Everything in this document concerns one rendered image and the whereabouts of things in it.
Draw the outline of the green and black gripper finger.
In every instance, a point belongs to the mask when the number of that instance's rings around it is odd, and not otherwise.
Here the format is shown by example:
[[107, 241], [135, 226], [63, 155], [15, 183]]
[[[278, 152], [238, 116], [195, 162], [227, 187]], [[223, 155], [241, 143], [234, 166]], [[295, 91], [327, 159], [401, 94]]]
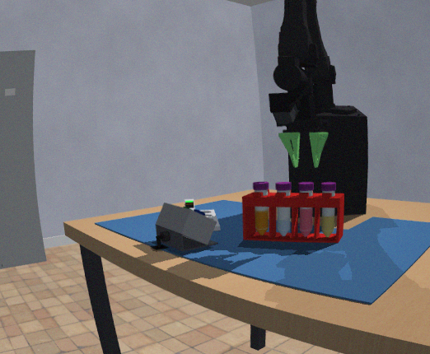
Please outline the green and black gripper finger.
[[[326, 139], [328, 137], [327, 132], [323, 133], [309, 133], [310, 142], [311, 142], [311, 152], [314, 167], [318, 167], [320, 162], [320, 155], [325, 145]], [[318, 150], [318, 151], [317, 151]]]
[[278, 135], [283, 142], [283, 145], [287, 149], [287, 152], [292, 160], [293, 166], [295, 168], [298, 167], [300, 133], [279, 133]]

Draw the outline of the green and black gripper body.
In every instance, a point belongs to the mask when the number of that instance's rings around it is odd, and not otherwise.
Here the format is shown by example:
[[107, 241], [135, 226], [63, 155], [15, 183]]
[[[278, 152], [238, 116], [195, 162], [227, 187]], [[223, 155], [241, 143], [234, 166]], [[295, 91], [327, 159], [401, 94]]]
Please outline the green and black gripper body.
[[[323, 125], [322, 125], [323, 124]], [[312, 126], [316, 125], [316, 126]], [[328, 119], [295, 119], [293, 123], [289, 124], [278, 124], [277, 127], [286, 126], [287, 130], [283, 130], [283, 133], [294, 133], [294, 132], [309, 132], [309, 133], [323, 133], [324, 129], [319, 129], [319, 126], [329, 126]]]

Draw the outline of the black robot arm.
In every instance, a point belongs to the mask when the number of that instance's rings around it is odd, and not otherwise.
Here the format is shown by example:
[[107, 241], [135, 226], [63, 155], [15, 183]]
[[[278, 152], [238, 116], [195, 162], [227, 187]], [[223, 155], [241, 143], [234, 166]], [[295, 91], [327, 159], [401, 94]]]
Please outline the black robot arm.
[[316, 119], [316, 111], [357, 112], [356, 108], [334, 104], [332, 84], [336, 84], [336, 71], [321, 39], [316, 3], [316, 0], [284, 0], [278, 66], [273, 79], [287, 93], [269, 94], [270, 112], [278, 124], [293, 123], [295, 119]]

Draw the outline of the blue bench mat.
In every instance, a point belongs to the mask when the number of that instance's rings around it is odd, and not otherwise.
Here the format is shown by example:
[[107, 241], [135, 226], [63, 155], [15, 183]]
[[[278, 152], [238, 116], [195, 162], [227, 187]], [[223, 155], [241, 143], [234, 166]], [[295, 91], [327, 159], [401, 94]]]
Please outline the blue bench mat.
[[[213, 210], [220, 230], [203, 248], [171, 254], [281, 286], [371, 305], [430, 247], [430, 222], [383, 217], [346, 230], [339, 243], [243, 240], [242, 202], [194, 205]], [[160, 212], [95, 224], [145, 245], [157, 245]]]

